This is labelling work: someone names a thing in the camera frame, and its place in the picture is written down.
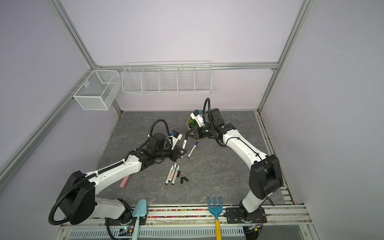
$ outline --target whiteboard marker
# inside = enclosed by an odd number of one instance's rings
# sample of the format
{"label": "whiteboard marker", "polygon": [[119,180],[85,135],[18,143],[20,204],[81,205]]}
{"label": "whiteboard marker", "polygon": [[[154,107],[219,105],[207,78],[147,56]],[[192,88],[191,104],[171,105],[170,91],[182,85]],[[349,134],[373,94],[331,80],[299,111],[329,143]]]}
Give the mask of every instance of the whiteboard marker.
{"label": "whiteboard marker", "polygon": [[175,165],[173,166],[172,173],[169,176],[169,181],[172,181],[173,174],[175,173],[175,170],[176,170],[176,165],[177,165],[177,162],[175,162]]}
{"label": "whiteboard marker", "polygon": [[172,180],[172,184],[175,184],[177,173],[179,172],[179,167],[180,167],[180,164],[177,166],[176,172],[175,172],[173,180]]}
{"label": "whiteboard marker", "polygon": [[189,152],[187,158],[189,158],[189,157],[191,156],[193,150],[195,150],[195,148],[196,148],[196,146],[198,145],[198,143],[199,143],[199,141],[197,141],[197,142],[195,143],[195,145],[193,146],[193,148],[192,148],[191,151]]}
{"label": "whiteboard marker", "polygon": [[187,144],[187,140],[185,139],[183,143],[183,149],[185,149],[186,144]]}
{"label": "whiteboard marker", "polygon": [[166,179],[166,184],[168,184],[169,176],[170,176],[170,174],[172,173],[172,170],[173,170],[173,165],[171,166],[171,168],[170,168],[170,170],[169,170],[168,177],[167,177],[167,179]]}

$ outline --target wire basket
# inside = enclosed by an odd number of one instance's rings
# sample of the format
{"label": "wire basket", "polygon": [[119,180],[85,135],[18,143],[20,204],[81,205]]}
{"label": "wire basket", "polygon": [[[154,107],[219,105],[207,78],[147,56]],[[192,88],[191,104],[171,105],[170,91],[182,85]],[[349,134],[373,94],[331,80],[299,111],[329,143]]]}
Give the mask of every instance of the wire basket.
{"label": "wire basket", "polygon": [[84,110],[108,110],[120,88],[116,70],[93,70],[73,97]]}
{"label": "wire basket", "polygon": [[212,92],[210,64],[130,66],[121,80],[127,94]]}

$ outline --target yellow handle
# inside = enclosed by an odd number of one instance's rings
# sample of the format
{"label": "yellow handle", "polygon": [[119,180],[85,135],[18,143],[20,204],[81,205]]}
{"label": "yellow handle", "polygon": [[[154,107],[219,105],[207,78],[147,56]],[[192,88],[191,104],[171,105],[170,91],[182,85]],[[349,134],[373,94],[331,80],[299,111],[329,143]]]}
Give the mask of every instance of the yellow handle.
{"label": "yellow handle", "polygon": [[218,219],[216,219],[216,240],[221,240],[221,230]]}

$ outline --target table surface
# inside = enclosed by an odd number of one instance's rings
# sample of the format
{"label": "table surface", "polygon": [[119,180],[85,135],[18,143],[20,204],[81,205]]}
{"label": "table surface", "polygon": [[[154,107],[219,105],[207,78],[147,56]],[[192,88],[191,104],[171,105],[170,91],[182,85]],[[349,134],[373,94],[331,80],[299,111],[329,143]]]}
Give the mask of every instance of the table surface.
{"label": "table surface", "polygon": [[[157,119],[166,120],[170,131],[184,135],[188,130],[189,114],[191,112],[186,111],[123,112],[97,168],[123,159],[128,151],[141,145]],[[232,123],[252,145],[267,152],[253,111],[222,111],[221,114],[224,121]],[[162,122],[156,124],[153,133],[156,132],[166,133]],[[178,141],[178,146],[182,145],[183,139]],[[189,138],[185,147],[188,152],[195,142]],[[174,163],[165,159],[161,164],[132,174],[123,189],[119,187],[119,180],[101,191],[98,197],[122,198],[129,204],[146,199],[148,204],[183,205],[206,204],[207,197],[222,197],[223,204],[238,205],[249,191],[247,165],[232,149],[220,147],[213,139],[200,139],[191,157],[183,157],[177,163],[180,164],[180,176],[186,176],[188,182],[181,184],[178,177],[174,185],[166,185],[165,179]],[[280,190],[270,198],[275,204],[285,204]]]}

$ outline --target blue garden trowel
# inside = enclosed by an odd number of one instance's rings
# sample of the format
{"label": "blue garden trowel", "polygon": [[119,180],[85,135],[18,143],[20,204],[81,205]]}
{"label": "blue garden trowel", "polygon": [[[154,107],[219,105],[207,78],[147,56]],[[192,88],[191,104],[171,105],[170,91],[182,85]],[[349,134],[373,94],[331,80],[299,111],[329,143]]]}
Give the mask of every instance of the blue garden trowel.
{"label": "blue garden trowel", "polygon": [[137,240],[139,237],[139,222],[140,217],[144,217],[147,214],[147,201],[145,199],[141,199],[135,209],[132,212],[132,217],[137,217],[135,222],[135,227],[133,228],[132,240]]}

